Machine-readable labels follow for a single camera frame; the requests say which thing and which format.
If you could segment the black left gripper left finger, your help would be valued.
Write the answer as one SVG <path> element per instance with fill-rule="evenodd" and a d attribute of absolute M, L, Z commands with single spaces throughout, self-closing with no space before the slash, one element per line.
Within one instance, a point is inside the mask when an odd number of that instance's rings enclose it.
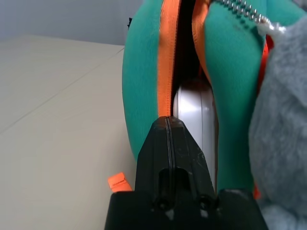
<path fill-rule="evenodd" d="M 173 164 L 169 117 L 155 120 L 137 159 L 135 191 L 146 192 L 158 207 L 173 203 Z"/>

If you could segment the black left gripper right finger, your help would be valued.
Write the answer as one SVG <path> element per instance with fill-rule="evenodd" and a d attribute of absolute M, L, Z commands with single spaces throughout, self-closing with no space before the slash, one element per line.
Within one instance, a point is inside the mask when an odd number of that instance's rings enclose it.
<path fill-rule="evenodd" d="M 181 120 L 169 117 L 167 121 L 174 152 L 176 203 L 189 201 L 201 207 L 214 206 L 216 194 L 204 153 Z"/>

